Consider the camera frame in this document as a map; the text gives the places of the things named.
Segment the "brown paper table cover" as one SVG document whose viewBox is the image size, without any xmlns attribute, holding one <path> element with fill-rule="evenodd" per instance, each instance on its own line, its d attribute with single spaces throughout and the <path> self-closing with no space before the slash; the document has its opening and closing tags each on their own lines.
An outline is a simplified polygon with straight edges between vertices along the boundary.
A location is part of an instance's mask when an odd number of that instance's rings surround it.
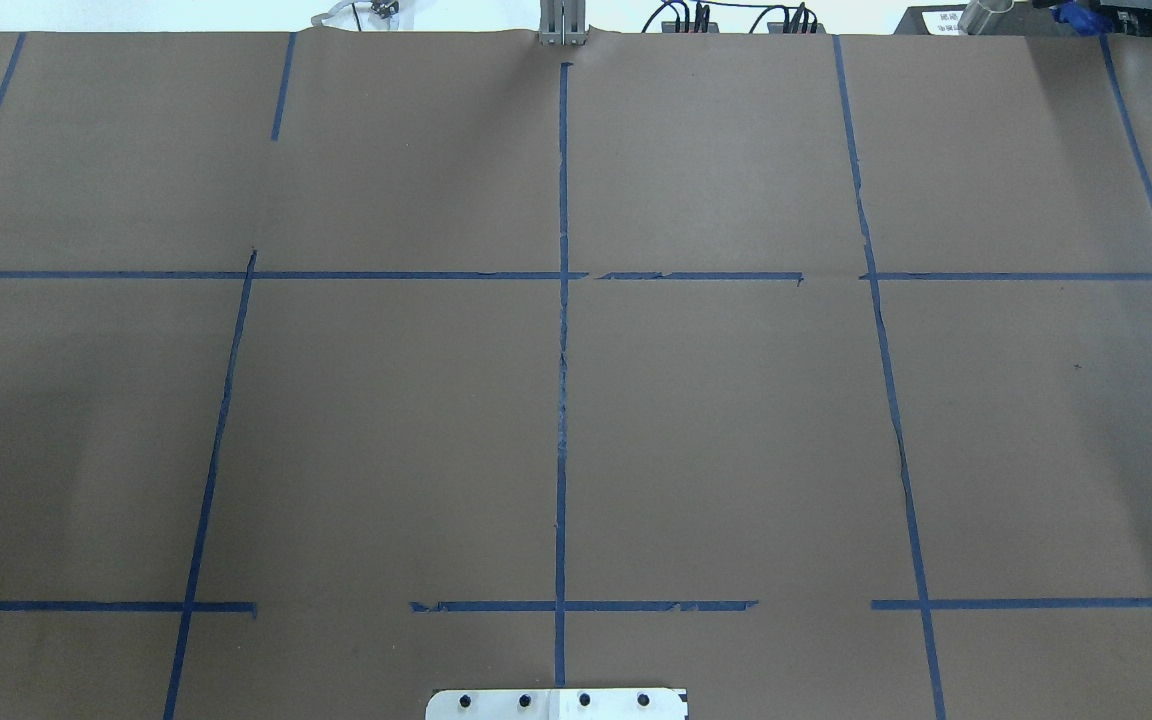
<svg viewBox="0 0 1152 720">
<path fill-rule="evenodd" d="M 1152 719 L 1152 40 L 0 33 L 0 719 Z"/>
</svg>

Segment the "silver metal cup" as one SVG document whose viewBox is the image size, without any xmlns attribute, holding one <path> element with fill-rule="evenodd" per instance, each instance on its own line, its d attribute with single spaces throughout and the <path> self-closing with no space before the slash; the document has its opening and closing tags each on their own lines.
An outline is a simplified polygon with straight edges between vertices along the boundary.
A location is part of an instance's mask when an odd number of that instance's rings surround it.
<svg viewBox="0 0 1152 720">
<path fill-rule="evenodd" d="M 957 28 L 961 35 L 995 35 L 1002 18 L 1015 8 L 1011 0 L 972 0 L 961 10 Z"/>
</svg>

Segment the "aluminium frame post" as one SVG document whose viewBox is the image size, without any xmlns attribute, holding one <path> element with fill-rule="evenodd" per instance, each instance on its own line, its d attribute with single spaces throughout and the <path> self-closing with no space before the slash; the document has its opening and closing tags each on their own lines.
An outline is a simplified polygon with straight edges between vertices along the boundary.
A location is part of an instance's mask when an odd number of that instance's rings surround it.
<svg viewBox="0 0 1152 720">
<path fill-rule="evenodd" d="M 544 47 L 579 47 L 588 41 L 585 0 L 541 0 L 538 40 Z"/>
</svg>

